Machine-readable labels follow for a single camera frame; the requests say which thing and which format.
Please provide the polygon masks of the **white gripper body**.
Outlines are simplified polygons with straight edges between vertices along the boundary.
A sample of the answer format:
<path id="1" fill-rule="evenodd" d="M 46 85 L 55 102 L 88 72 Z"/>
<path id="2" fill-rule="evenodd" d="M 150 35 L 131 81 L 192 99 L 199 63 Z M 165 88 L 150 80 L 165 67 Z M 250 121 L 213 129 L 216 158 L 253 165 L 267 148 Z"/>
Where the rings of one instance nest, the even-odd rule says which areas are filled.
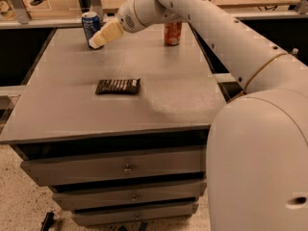
<path id="1" fill-rule="evenodd" d="M 124 2 L 117 10 L 117 19 L 125 31 L 136 33 L 139 22 L 134 11 L 134 0 Z"/>

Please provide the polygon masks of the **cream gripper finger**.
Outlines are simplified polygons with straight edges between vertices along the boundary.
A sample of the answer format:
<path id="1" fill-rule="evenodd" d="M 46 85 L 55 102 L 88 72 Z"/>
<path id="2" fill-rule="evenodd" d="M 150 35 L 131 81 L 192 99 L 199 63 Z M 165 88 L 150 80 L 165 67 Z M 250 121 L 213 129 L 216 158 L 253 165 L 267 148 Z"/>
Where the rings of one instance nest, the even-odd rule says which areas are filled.
<path id="1" fill-rule="evenodd" d="M 90 47 L 93 49 L 100 48 L 108 42 L 121 38 L 123 33 L 124 29 L 117 19 L 108 21 L 89 40 Z"/>

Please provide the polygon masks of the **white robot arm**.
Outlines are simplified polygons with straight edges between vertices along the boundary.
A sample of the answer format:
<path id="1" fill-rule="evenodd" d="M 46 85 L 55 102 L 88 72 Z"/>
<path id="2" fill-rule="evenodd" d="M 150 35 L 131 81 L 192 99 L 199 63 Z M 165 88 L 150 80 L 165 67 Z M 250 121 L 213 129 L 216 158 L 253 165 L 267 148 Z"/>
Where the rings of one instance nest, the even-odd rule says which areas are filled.
<path id="1" fill-rule="evenodd" d="M 208 137 L 211 231 L 308 231 L 305 64 L 209 0 L 129 0 L 90 45 L 177 19 L 192 25 L 244 90 Z"/>

